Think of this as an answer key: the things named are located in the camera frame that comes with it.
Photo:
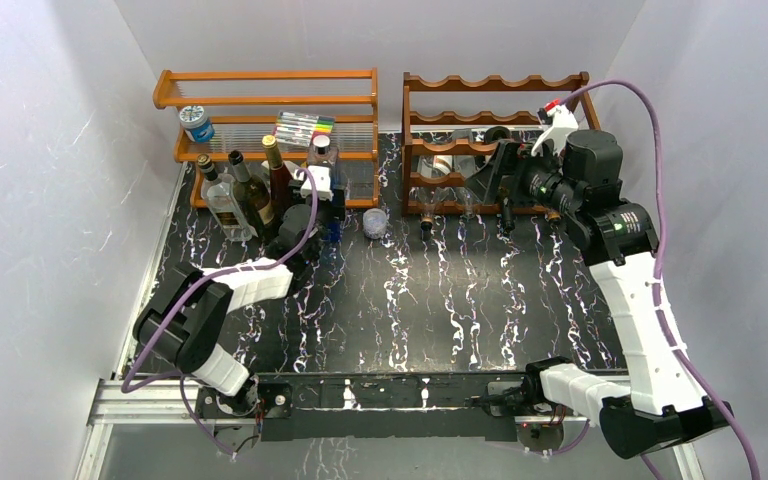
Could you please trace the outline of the clear bottle neck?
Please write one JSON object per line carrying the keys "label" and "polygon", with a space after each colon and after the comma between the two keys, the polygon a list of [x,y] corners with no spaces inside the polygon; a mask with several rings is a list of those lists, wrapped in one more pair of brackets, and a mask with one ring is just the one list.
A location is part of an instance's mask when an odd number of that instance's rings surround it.
{"label": "clear bottle neck", "polygon": [[[457,129],[452,133],[454,140],[466,139],[468,141],[473,139],[473,131],[471,129]],[[453,156],[454,170],[459,173],[464,179],[470,178],[478,170],[475,155],[454,155]],[[457,187],[455,189],[456,197],[460,204],[463,206],[462,218],[465,221],[471,221],[475,217],[475,195],[466,186]]]}

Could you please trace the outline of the dark wine bottle black neck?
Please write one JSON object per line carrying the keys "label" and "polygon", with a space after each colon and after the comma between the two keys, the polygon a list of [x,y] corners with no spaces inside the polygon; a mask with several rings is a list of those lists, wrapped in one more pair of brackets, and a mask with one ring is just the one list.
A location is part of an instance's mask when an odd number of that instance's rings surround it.
{"label": "dark wine bottle black neck", "polygon": [[[485,132],[483,140],[485,143],[492,143],[510,138],[511,132],[507,127],[494,126]],[[509,237],[510,233],[515,229],[515,222],[509,192],[506,187],[499,187],[496,195],[496,203],[499,207],[500,216],[499,231],[503,236]]]}

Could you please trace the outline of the dark red bottle gold cap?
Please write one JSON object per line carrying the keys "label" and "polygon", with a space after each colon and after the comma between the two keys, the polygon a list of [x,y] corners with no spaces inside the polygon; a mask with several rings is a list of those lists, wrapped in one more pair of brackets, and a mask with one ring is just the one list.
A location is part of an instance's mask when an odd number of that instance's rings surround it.
{"label": "dark red bottle gold cap", "polygon": [[261,144],[269,166],[271,202],[276,217],[282,222],[287,210],[293,205],[290,188],[293,176],[283,160],[277,138],[274,135],[265,135]]}

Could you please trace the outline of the blue carton bottle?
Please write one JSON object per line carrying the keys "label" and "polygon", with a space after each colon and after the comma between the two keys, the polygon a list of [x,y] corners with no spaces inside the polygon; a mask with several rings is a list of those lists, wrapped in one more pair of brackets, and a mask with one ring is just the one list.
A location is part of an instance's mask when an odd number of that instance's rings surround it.
{"label": "blue carton bottle", "polygon": [[327,229],[326,239],[337,243],[342,237],[342,222],[345,219],[346,184],[338,166],[338,148],[332,145],[328,135],[316,135],[308,153],[307,166],[320,166],[329,169],[330,191],[332,199],[320,208],[320,221]]}

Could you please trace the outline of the green wine bottle white neck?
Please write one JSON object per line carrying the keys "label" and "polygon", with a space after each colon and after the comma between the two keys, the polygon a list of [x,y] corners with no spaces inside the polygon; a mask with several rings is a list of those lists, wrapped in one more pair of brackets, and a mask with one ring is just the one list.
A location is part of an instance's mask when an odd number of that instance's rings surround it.
{"label": "green wine bottle white neck", "polygon": [[276,236],[278,225],[270,192],[260,177],[251,174],[240,151],[232,150],[228,160],[234,177],[234,198],[258,238],[266,244]]}

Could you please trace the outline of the clear square liquor bottle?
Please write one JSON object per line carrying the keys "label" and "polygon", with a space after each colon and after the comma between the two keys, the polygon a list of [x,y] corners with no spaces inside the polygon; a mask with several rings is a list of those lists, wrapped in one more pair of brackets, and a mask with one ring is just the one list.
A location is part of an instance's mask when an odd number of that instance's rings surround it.
{"label": "clear square liquor bottle", "polygon": [[204,177],[201,196],[225,236],[232,242],[250,241],[254,230],[233,195],[233,177],[220,171],[207,154],[200,154],[196,163]]}

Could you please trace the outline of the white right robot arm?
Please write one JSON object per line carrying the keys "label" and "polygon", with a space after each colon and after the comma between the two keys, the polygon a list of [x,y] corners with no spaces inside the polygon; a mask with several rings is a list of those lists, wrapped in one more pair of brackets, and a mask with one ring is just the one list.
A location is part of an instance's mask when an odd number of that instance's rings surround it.
{"label": "white right robot arm", "polygon": [[718,407],[678,359],[685,347],[654,276],[659,239],[647,210],[621,195],[622,161],[615,137],[601,130],[572,132],[560,150],[502,139],[476,180],[496,197],[508,179],[511,198],[562,215],[610,310],[628,383],[554,357],[527,365],[520,386],[473,404],[526,405],[537,414],[568,407],[597,425],[617,456],[630,459],[724,428],[729,408]]}

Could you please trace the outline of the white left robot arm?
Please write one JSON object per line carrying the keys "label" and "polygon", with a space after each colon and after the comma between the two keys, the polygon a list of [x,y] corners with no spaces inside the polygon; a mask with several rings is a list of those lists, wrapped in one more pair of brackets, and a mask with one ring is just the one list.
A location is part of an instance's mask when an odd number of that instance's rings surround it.
{"label": "white left robot arm", "polygon": [[263,301],[297,293],[321,256],[322,233],[340,216],[345,188],[322,180],[295,181],[298,200],[284,214],[262,257],[233,266],[176,266],[139,314],[132,336],[140,347],[123,392],[146,386],[134,379],[149,355],[171,366],[168,377],[192,377],[220,394],[235,416],[254,411],[259,400],[255,374],[219,342],[227,316]]}

